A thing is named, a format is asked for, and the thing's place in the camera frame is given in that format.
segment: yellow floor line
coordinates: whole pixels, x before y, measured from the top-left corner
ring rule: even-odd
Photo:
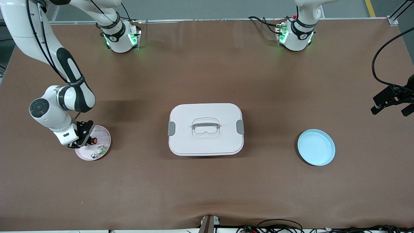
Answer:
[[[365,0],[366,7],[368,8],[369,16],[375,17],[374,8],[372,8],[371,0]]]

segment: brown table surface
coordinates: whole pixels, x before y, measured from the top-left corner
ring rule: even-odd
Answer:
[[[144,25],[141,49],[125,54],[108,51],[94,25],[53,28],[96,94],[79,119],[108,128],[112,148],[83,161],[30,117],[32,100],[62,82],[15,49],[0,89],[0,230],[191,228],[205,214],[222,224],[414,225],[414,115],[370,112],[385,88],[373,55],[399,33],[385,19],[320,21],[301,52],[249,21]],[[384,80],[405,85],[413,73],[402,39],[378,58]],[[214,102],[241,108],[242,151],[174,155],[170,111]],[[327,166],[299,158],[307,129],[333,138]]]

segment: white robotic arm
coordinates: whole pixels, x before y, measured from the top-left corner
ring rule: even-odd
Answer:
[[[120,20],[119,14],[107,7],[116,7],[119,0],[50,0],[57,5],[73,4],[91,15],[102,28],[114,52],[127,52],[137,46],[134,36],[136,27]],[[48,127],[62,145],[79,148],[96,143],[89,135],[93,121],[78,122],[68,110],[87,112],[95,105],[95,95],[68,50],[63,48],[54,35],[45,15],[44,0],[0,0],[3,18],[16,45],[26,55],[50,64],[66,81],[65,86],[50,86],[44,95],[34,100],[29,113],[37,122]]]
[[[303,50],[313,36],[313,30],[321,17],[321,6],[338,0],[295,0],[298,14],[295,19],[283,22],[278,29],[278,42],[292,51]]]

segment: container lid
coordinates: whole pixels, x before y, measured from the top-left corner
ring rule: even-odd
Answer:
[[[233,155],[244,143],[240,109],[234,104],[182,104],[170,114],[169,146],[176,155]]]

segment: light blue plate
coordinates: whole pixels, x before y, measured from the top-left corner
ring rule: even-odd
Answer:
[[[303,132],[298,140],[298,150],[306,162],[315,166],[327,165],[335,157],[334,141],[319,129]]]

